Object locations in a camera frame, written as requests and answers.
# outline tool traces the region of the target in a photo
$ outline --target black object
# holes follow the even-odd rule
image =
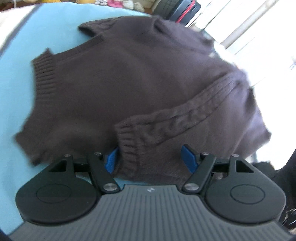
[[[200,8],[200,4],[195,0],[161,0],[152,14],[186,25]]]
[[[182,190],[174,185],[126,185],[120,191],[105,170],[101,153],[85,160],[62,157],[18,191],[16,203],[25,222],[10,238],[287,241],[292,237],[277,222],[286,198],[273,181],[238,155],[225,160],[197,154],[189,146],[184,150],[193,151],[183,157],[199,165]],[[77,171],[89,172],[94,186],[77,178]],[[220,171],[227,177],[212,182],[213,173]]]

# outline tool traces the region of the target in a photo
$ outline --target red stripe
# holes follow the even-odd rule
[[[182,15],[177,19],[176,23],[179,23],[182,18],[192,9],[192,7],[195,5],[195,0],[193,0],[190,5],[185,9],[185,11],[182,13]]]

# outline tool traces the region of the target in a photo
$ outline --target white logo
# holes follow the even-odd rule
[[[148,188],[147,191],[148,191],[148,192],[154,192],[155,189],[154,189],[154,188]]]

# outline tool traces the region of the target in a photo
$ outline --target light blue tablecloth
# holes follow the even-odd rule
[[[59,53],[87,41],[89,37],[77,30],[81,23],[124,15],[143,14],[93,4],[43,4],[0,56],[0,228],[4,233],[22,223],[15,205],[16,192],[45,167],[33,168],[14,141],[33,106],[31,60],[46,48]],[[127,183],[117,181],[121,186]]]

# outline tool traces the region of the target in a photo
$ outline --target knit fabric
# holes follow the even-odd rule
[[[115,176],[181,184],[183,144],[228,158],[270,139],[245,74],[213,42],[153,17],[91,21],[92,38],[33,60],[36,97],[17,142],[32,162],[119,145]]]

